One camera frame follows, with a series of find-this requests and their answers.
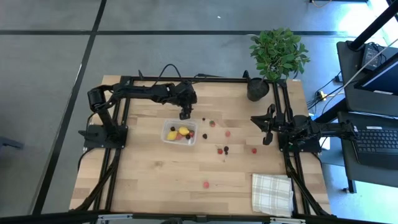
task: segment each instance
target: plastic container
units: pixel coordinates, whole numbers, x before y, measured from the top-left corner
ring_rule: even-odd
[[[167,140],[167,135],[170,132],[171,127],[175,127],[175,130],[178,131],[180,127],[186,127],[191,131],[194,131],[195,134],[192,138],[186,139],[185,137],[181,138],[180,140],[169,141]],[[179,144],[179,145],[186,145],[186,146],[193,146],[197,141],[198,135],[198,125],[193,121],[181,121],[179,119],[168,119],[164,122],[163,130],[161,134],[161,139],[163,142],[172,143],[172,144]]]

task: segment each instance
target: wooden tabletop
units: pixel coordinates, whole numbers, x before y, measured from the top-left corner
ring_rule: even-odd
[[[112,85],[119,81],[120,76],[106,75],[102,84]],[[150,86],[153,82],[134,84]],[[308,114],[301,82],[288,80],[287,86],[294,114]],[[250,121],[250,116],[266,114],[268,106],[274,103],[270,88],[263,99],[251,102],[246,98],[245,83],[195,84],[198,103],[193,105],[191,121],[198,125],[198,137],[194,146],[179,146],[160,140],[164,121],[178,118],[179,107],[132,99],[127,119],[127,143],[121,153],[111,210],[266,215],[252,211],[251,175],[285,175],[285,165],[276,134],[269,146],[263,146],[264,133]],[[280,98],[283,109],[282,90]],[[214,128],[210,127],[210,120],[215,121]],[[224,135],[227,130],[231,132],[229,138]],[[229,146],[226,162],[224,155],[217,154],[216,146]],[[251,152],[254,147],[257,154]],[[79,206],[93,190],[103,156],[104,149],[95,149],[83,158],[70,208]],[[300,156],[307,188],[323,209],[330,212],[319,161],[311,154],[301,153]],[[206,181],[210,184],[208,189],[203,188]],[[298,209],[303,212],[297,186],[295,190]],[[104,207],[106,193],[107,186],[101,208]]]

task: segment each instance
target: checkered cloth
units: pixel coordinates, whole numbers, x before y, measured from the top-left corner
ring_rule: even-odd
[[[252,209],[279,217],[291,217],[292,182],[286,175],[252,175]]]

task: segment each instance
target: yellow fruit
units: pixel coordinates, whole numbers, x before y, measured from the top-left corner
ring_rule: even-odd
[[[189,130],[188,130],[188,128],[186,128],[186,127],[180,127],[180,128],[178,129],[178,131],[179,131],[179,133],[182,134],[182,135],[187,135],[187,134],[189,134]]]
[[[171,131],[167,135],[167,140],[174,141],[176,137],[177,137],[177,132],[176,131]]]

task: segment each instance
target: concrete floor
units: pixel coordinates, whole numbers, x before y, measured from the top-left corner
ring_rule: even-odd
[[[99,0],[0,0],[0,29],[87,29],[93,26]],[[355,36],[373,17],[365,3],[331,2],[315,8],[304,0],[250,1],[108,1],[100,30],[292,30],[347,31]],[[305,66],[305,96],[339,71],[336,43],[352,37],[303,36],[312,61]],[[0,35],[0,136],[25,143],[22,151],[0,152],[0,217],[29,213],[37,183],[76,78],[87,36]],[[383,43],[382,34],[372,39]],[[209,73],[241,77],[258,74],[249,57],[251,41],[241,35],[97,36],[44,212],[64,212],[69,206],[90,113],[86,92],[103,75],[158,75],[174,63],[183,76]],[[334,90],[337,84],[324,91]],[[333,214],[342,218],[398,222],[391,198],[398,190],[358,183],[358,194],[346,187],[343,167],[323,166]]]

